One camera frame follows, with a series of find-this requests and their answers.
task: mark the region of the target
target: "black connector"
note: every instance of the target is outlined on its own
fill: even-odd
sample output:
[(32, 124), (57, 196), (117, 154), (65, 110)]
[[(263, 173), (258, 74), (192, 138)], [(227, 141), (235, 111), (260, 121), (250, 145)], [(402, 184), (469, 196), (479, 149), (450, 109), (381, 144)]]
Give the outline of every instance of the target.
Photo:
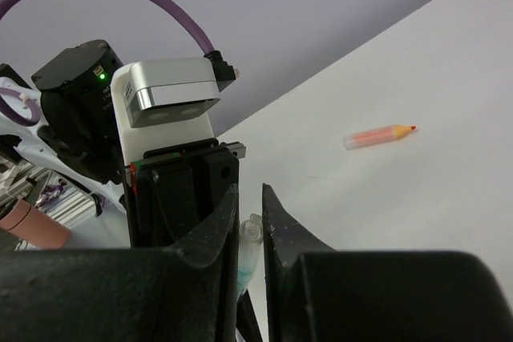
[(204, 55), (210, 60), (214, 75), (216, 76), (217, 88), (221, 92), (228, 87), (237, 78), (237, 70), (223, 60), (223, 55), (218, 50), (214, 50)]

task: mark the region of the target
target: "white table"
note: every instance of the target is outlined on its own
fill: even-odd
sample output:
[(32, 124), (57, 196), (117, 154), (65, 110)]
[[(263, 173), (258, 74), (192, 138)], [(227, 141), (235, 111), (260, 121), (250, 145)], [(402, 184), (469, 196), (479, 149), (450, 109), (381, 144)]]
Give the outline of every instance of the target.
[[(342, 149), (395, 123), (418, 132)], [(331, 247), (468, 251), (513, 303), (513, 0), (434, 0), (220, 139), (248, 148), (241, 219), (268, 183)], [(249, 291), (266, 335), (263, 264)]]

